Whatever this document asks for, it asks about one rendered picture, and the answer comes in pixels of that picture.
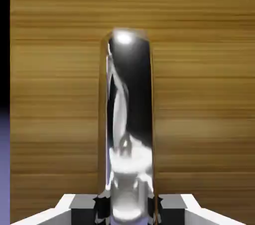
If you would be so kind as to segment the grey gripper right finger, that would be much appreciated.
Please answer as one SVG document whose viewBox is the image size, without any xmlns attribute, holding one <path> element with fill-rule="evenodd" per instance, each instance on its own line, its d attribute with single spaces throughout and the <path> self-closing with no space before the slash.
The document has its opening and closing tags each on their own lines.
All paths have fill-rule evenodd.
<svg viewBox="0 0 255 225">
<path fill-rule="evenodd" d="M 192 194 L 148 197 L 148 225 L 246 225 L 199 205 Z"/>
</svg>

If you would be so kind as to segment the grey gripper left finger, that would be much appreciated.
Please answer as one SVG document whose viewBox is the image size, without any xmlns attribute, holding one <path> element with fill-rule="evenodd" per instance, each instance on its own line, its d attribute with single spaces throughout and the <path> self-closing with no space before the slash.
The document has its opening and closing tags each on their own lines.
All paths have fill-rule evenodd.
<svg viewBox="0 0 255 225">
<path fill-rule="evenodd" d="M 109 225 L 109 194 L 64 194 L 55 207 L 10 225 Z"/>
</svg>

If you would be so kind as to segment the curved shiny metal handle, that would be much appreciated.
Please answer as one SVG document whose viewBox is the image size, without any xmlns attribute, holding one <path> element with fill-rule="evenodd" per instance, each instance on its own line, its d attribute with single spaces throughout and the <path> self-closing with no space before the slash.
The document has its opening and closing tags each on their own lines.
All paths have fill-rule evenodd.
<svg viewBox="0 0 255 225">
<path fill-rule="evenodd" d="M 153 225 L 153 83 L 144 31 L 115 28 L 100 45 L 97 219 Z"/>
</svg>

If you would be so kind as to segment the light wood cabinet door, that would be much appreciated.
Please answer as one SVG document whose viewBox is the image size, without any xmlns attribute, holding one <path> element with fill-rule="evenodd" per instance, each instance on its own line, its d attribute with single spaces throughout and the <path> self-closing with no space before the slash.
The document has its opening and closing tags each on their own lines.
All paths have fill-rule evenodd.
<svg viewBox="0 0 255 225">
<path fill-rule="evenodd" d="M 10 0 L 10 220 L 98 182 L 100 42 L 153 49 L 157 191 L 255 225 L 255 0 Z"/>
</svg>

